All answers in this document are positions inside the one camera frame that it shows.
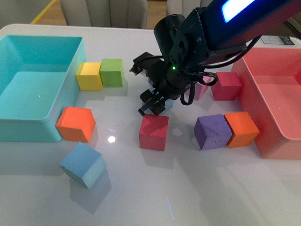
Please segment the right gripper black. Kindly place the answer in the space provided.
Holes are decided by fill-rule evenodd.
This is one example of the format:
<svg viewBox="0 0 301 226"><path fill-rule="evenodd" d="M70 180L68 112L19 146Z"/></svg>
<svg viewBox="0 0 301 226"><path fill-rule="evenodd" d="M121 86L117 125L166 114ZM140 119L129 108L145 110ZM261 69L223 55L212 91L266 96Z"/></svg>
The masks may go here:
<svg viewBox="0 0 301 226"><path fill-rule="evenodd" d="M202 72L190 72L181 65L168 64L155 78L150 78L152 89L140 95L142 106L138 109L141 116L145 114L160 115L165 111L166 100L180 99L183 105L191 105L195 96L195 84L202 81Z"/></svg>

